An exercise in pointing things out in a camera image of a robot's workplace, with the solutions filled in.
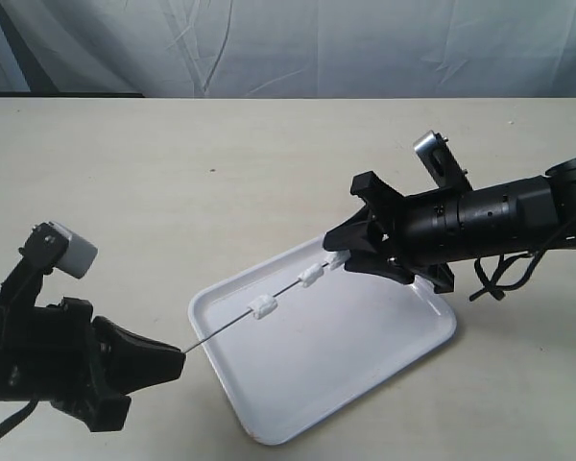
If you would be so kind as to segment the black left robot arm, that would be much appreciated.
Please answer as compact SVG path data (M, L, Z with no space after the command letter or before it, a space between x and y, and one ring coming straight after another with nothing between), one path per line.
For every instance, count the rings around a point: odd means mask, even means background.
M87 300L36 305L45 272L19 262L0 288L0 401L47 401L92 432L124 427L135 391L176 380L177 347L93 313Z

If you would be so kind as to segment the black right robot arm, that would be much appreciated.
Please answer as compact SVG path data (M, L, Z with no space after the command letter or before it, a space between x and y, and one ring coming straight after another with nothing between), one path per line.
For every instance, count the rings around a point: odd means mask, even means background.
M439 186L404 196L374 172L355 176L364 205L329 230L328 252L349 253L348 272L454 290L450 263L471 260L485 294L500 301L522 287L550 250L576 249L576 158L533 178L474 190L452 166Z

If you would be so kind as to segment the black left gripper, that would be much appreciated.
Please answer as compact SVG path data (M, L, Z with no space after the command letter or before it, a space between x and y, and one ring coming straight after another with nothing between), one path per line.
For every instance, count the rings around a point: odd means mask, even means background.
M119 431L131 405L125 395L179 378L184 354L92 314L90 302L64 298L10 319L9 391L46 400L92 432Z

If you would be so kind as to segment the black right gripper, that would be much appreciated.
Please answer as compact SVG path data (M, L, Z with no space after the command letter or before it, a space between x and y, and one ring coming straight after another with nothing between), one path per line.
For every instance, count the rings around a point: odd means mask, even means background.
M416 261L406 233L407 198L382 181L373 171L352 179L350 194L364 206L344 223L329 230L323 240L328 252L350 251L344 263L347 272L411 284L421 277L436 293L450 293L455 276L446 263Z

